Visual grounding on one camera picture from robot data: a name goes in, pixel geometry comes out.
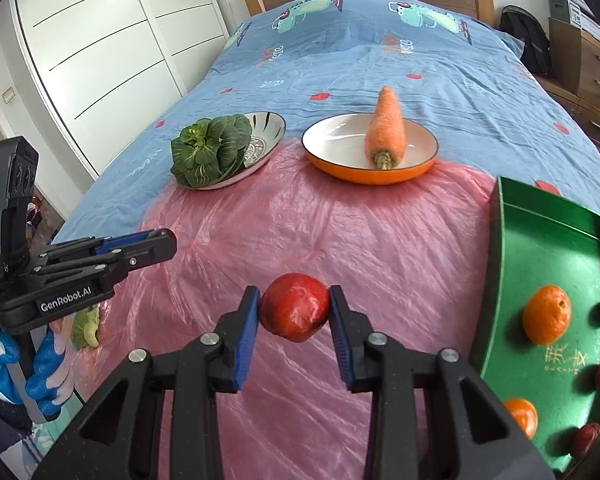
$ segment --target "tangerine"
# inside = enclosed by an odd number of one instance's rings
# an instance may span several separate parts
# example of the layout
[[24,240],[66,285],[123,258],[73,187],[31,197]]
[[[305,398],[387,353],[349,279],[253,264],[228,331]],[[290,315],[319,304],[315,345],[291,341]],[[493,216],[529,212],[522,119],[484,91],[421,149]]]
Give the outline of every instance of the tangerine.
[[526,437],[531,440],[538,430],[538,412],[536,411],[536,407],[526,399],[505,400],[503,405]]
[[538,289],[522,313],[522,327],[537,345],[549,345],[560,339],[570,322],[571,300],[557,285]]

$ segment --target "plate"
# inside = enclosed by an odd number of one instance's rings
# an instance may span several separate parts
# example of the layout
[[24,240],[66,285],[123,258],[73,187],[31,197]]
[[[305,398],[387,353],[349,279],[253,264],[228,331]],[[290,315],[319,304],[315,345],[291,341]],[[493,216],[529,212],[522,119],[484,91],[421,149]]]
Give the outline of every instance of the plate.
[[221,180],[211,186],[198,189],[220,189],[230,186],[258,171],[273,155],[280,140],[285,136],[286,124],[282,116],[273,112],[252,112],[244,114],[251,123],[251,142],[244,152],[244,169],[238,170],[231,178]]
[[310,126],[302,135],[306,156],[325,173],[355,182],[384,186],[423,174],[434,163],[438,141],[413,121],[404,120],[407,150],[392,170],[376,170],[365,156],[365,133],[373,114],[346,114],[329,117]]
[[[523,397],[538,410],[533,438],[551,468],[576,465],[575,428],[600,424],[600,215],[537,187],[500,177],[491,197],[484,301],[470,361],[501,400]],[[571,298],[558,341],[534,345],[522,329],[526,302],[554,284]]]

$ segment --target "black backpack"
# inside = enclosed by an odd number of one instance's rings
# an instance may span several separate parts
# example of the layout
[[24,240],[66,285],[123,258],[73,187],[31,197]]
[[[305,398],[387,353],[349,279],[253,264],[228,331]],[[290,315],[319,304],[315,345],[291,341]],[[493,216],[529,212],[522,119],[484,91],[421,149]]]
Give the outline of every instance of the black backpack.
[[529,72],[539,75],[552,74],[549,39],[538,20],[521,7],[513,5],[502,9],[500,30],[525,42],[522,63]]

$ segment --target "blue bedsheet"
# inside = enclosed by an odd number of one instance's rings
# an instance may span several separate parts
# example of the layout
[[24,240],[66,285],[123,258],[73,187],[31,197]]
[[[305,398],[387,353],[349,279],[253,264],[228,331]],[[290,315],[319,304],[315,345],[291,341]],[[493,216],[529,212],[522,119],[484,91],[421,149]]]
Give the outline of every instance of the blue bedsheet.
[[547,182],[600,213],[600,155],[521,52],[504,33],[416,0],[301,0],[257,15],[111,163],[57,241],[134,231],[172,178],[170,140],[199,118],[272,110],[299,137],[323,118],[373,111],[382,86],[435,134],[440,158]]

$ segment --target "hand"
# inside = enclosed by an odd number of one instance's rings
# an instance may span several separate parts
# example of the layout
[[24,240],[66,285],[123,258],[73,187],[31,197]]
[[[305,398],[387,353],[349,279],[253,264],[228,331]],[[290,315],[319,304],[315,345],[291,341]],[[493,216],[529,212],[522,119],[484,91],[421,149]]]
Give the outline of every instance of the hand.
[[[74,372],[71,368],[74,348],[70,341],[72,320],[64,318],[47,328],[38,352],[33,361],[34,374],[27,380],[27,395],[38,402],[45,415],[57,413],[74,390]],[[20,351],[15,341],[0,330],[0,403],[21,406],[23,404],[6,368],[7,364],[17,363]],[[8,407],[0,409],[11,413]]]

